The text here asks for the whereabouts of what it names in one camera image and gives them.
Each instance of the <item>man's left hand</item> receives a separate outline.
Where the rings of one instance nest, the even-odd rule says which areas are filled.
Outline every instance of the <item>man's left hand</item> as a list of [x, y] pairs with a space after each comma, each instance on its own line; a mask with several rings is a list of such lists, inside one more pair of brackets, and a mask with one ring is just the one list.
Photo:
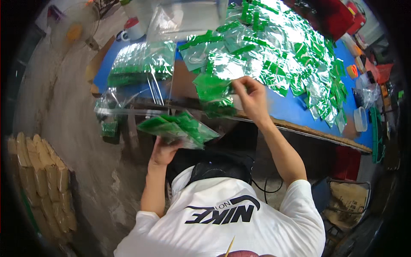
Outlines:
[[148, 165], [167, 166], [173, 160], [177, 150], [181, 147], [182, 141], [174, 141], [171, 144], [166, 144], [160, 136], [157, 136]]

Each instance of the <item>blue table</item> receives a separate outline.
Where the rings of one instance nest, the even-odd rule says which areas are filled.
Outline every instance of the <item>blue table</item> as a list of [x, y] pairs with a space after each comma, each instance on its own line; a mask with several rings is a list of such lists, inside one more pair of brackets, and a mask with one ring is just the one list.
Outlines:
[[[94, 78], [94, 84], [98, 87], [100, 93], [105, 92], [107, 89], [107, 77], [109, 75], [110, 68], [114, 62], [114, 59], [117, 56], [117, 53], [121, 48], [131, 43], [135, 42], [115, 41], [108, 50], [100, 66], [100, 69]], [[334, 51], [335, 55], [344, 61], [345, 67], [355, 64], [353, 56], [350, 54], [349, 50], [344, 46], [341, 40], [337, 41], [337, 48], [335, 48]], [[178, 51], [176, 52], [175, 59], [182, 60], [181, 55]], [[173, 76], [174, 78], [176, 78], [179, 76], [179, 74], [177, 72], [174, 72]], [[347, 96], [347, 103], [344, 103], [343, 107], [347, 115], [347, 118], [351, 120], [353, 120], [353, 111], [357, 108], [351, 90], [351, 88], [355, 88], [356, 79], [351, 79], [349, 76], [344, 76], [341, 78], [349, 93], [349, 95]], [[131, 90], [138, 92], [141, 91], [141, 89], [144, 87], [146, 87], [146, 85], [140, 85], [137, 87], [130, 88]], [[165, 87], [160, 88], [160, 92], [164, 96], [171, 95], [169, 94], [169, 92], [167, 92], [167, 89]], [[370, 124], [368, 117], [367, 131], [360, 133], [358, 137], [356, 137], [354, 140], [351, 140], [344, 138], [340, 134], [336, 125], [334, 125], [332, 128], [329, 128], [325, 121], [321, 121], [319, 119], [314, 120], [311, 116], [310, 111], [306, 109], [305, 104], [303, 102], [303, 99], [306, 96], [302, 95], [299, 97], [295, 97], [290, 91], [288, 92], [286, 97], [282, 97], [277, 93], [273, 92], [272, 90], [269, 90], [268, 88], [267, 92], [269, 113], [274, 118], [273, 122], [280, 128], [283, 128], [285, 130], [291, 130], [307, 136], [318, 137], [320, 139], [332, 141], [337, 144], [347, 145], [364, 152], [371, 152], [372, 125]], [[146, 90], [142, 95], [146, 98], [152, 97], [150, 90]], [[173, 97], [170, 97], [169, 100], [171, 102], [178, 101], [178, 99], [173, 99]]]

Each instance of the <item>stack of cardboard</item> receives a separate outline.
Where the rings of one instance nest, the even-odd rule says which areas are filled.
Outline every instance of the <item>stack of cardboard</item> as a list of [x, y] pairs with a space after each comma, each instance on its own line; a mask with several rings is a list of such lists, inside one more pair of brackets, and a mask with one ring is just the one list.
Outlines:
[[66, 165], [37, 134], [31, 139], [20, 132], [16, 139], [9, 138], [8, 150], [11, 160], [17, 159], [23, 197], [30, 203], [40, 232], [45, 237], [70, 238], [77, 223], [70, 206]]

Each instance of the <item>table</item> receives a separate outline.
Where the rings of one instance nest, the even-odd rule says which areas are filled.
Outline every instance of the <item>table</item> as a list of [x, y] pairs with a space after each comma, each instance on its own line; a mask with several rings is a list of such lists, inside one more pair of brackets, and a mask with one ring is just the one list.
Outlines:
[[[107, 89], [107, 77], [110, 68], [114, 62], [119, 50], [129, 44], [129, 42], [114, 41], [110, 49], [107, 51], [97, 75], [94, 77], [93, 83], [97, 86], [99, 93], [105, 92]], [[337, 48], [334, 49], [335, 55], [344, 61], [344, 66], [354, 64], [354, 57], [349, 50], [344, 46], [341, 40], [336, 42]], [[164, 97], [164, 104], [175, 108], [199, 109], [198, 96], [195, 86], [192, 81], [197, 76], [192, 72], [187, 71], [180, 53], [177, 51], [175, 56], [175, 70], [173, 74], [173, 84], [163, 83], [159, 87], [159, 92]], [[355, 88], [355, 80], [349, 76], [341, 77], [342, 82], [347, 87], [349, 95], [347, 103], [343, 104], [347, 119], [351, 128], [353, 128], [353, 111], [357, 108], [351, 88]], [[142, 87], [134, 87], [135, 92], [141, 91]], [[151, 92], [146, 90], [142, 93], [142, 97], [152, 98]], [[311, 113], [306, 109], [303, 102], [304, 95], [295, 97], [291, 92], [286, 97], [282, 97], [272, 90], [267, 88], [268, 110], [272, 121], [283, 130], [293, 131], [310, 137], [316, 137], [322, 140], [334, 142], [336, 144], [350, 146], [365, 153], [372, 152], [372, 125], [367, 117], [368, 129], [362, 133], [354, 133], [354, 136], [341, 135], [337, 126], [329, 128], [325, 121], [314, 120]], [[238, 112], [235, 117], [237, 119], [247, 120], [245, 113]]]

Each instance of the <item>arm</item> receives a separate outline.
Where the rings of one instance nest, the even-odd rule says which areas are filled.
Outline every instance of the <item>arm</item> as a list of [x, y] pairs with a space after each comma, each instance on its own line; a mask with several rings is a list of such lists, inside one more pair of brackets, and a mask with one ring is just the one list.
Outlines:
[[245, 113], [263, 133], [278, 173], [286, 185], [299, 179], [307, 180], [301, 157], [283, 137], [268, 114], [265, 86], [248, 76], [232, 81], [232, 85], [241, 99]]
[[157, 137], [150, 161], [148, 162], [145, 187], [141, 196], [142, 211], [154, 212], [160, 218], [164, 216], [166, 169], [180, 147], [180, 142], [173, 142], [167, 145], [161, 137]]

